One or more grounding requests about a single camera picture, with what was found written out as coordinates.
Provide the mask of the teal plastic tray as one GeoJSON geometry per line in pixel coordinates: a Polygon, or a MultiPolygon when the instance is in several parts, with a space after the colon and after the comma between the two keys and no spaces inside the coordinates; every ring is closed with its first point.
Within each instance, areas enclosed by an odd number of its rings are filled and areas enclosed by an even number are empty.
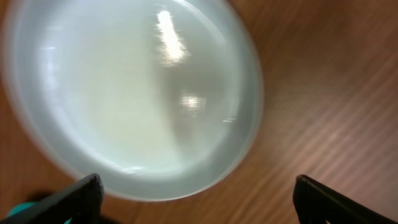
{"type": "Polygon", "coordinates": [[[64,224],[73,220],[63,205],[46,202],[26,202],[12,208],[1,224],[64,224]]]}

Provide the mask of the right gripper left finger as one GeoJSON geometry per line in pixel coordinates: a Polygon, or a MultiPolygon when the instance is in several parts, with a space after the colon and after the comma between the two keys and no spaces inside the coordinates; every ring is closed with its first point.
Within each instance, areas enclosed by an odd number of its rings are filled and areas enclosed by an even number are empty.
{"type": "Polygon", "coordinates": [[[1,224],[98,223],[104,188],[98,174],[90,174],[61,192],[1,220],[1,224]]]}

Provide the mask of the light blue plate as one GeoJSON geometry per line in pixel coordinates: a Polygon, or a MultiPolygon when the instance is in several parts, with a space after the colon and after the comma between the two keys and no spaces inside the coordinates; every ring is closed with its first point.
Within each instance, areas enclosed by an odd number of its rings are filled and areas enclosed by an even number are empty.
{"type": "Polygon", "coordinates": [[[11,1],[3,54],[34,142],[118,197],[174,200],[217,184],[261,122],[261,69],[226,1],[11,1]]]}

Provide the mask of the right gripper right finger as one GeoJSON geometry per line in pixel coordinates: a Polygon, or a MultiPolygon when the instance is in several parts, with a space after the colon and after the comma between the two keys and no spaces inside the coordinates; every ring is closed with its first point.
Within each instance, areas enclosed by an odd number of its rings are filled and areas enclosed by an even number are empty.
{"type": "Polygon", "coordinates": [[[307,175],[298,175],[293,203],[300,224],[397,224],[307,175]]]}

